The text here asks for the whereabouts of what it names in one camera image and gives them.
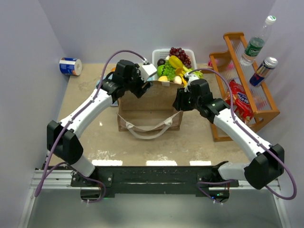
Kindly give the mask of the brown paper grocery bag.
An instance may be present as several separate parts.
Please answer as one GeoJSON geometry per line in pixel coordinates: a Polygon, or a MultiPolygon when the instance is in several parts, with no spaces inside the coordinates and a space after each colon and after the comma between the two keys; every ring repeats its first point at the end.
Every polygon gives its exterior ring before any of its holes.
{"type": "Polygon", "coordinates": [[[182,85],[176,83],[152,81],[141,98],[127,91],[118,99],[118,130],[142,140],[156,139],[168,130],[178,131],[183,112],[177,111],[173,103],[180,88],[182,85]]]}

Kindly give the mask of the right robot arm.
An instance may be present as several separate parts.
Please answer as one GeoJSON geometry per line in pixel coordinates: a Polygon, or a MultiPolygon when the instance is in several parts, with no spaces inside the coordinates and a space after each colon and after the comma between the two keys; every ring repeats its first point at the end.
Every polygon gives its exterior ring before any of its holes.
{"type": "Polygon", "coordinates": [[[285,151],[279,144],[271,145],[260,138],[232,111],[221,98],[213,98],[205,79],[191,80],[186,88],[177,90],[173,107],[178,111],[198,110],[215,126],[223,130],[249,159],[249,163],[223,162],[217,165],[218,176],[223,180],[247,181],[261,189],[284,173],[285,151]]]}

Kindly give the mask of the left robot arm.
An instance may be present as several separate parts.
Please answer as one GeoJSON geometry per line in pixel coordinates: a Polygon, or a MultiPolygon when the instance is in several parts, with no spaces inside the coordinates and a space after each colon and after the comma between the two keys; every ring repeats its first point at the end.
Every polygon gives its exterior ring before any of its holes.
{"type": "Polygon", "coordinates": [[[152,86],[148,80],[157,73],[153,64],[135,64],[120,60],[115,71],[110,72],[93,93],[69,116],[60,122],[47,125],[47,145],[50,152],[61,158],[74,170],[90,177],[95,166],[84,156],[79,141],[87,126],[106,108],[130,91],[137,98],[142,97],[152,86]]]}

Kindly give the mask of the red bull can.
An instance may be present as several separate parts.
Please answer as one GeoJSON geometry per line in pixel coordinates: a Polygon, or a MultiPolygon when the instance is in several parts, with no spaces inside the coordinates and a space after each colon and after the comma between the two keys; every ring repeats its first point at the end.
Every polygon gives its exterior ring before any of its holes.
{"type": "Polygon", "coordinates": [[[276,68],[277,64],[278,61],[276,58],[266,57],[250,78],[249,83],[255,87],[261,86],[262,82],[268,77],[272,70],[276,68]]]}

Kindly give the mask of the red snack packet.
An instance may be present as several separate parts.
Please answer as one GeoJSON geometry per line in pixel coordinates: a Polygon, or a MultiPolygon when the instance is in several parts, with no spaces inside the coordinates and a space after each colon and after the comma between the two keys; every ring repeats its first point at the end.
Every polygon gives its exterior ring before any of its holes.
{"type": "Polygon", "coordinates": [[[239,118],[246,124],[248,124],[253,118],[253,111],[249,104],[249,100],[245,93],[245,90],[241,84],[238,84],[235,80],[229,82],[231,92],[228,90],[224,101],[230,104],[230,98],[232,97],[234,112],[238,113],[239,118]]]}

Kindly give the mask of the clear water bottle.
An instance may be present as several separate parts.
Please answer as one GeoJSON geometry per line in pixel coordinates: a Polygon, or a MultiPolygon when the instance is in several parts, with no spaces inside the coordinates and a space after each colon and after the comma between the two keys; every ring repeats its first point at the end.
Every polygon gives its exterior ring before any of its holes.
{"type": "Polygon", "coordinates": [[[254,35],[250,41],[248,42],[239,62],[243,66],[249,66],[251,65],[258,54],[260,53],[261,49],[266,44],[267,40],[270,37],[272,26],[276,22],[276,17],[269,15],[265,22],[263,27],[260,29],[260,31],[254,35]]]}

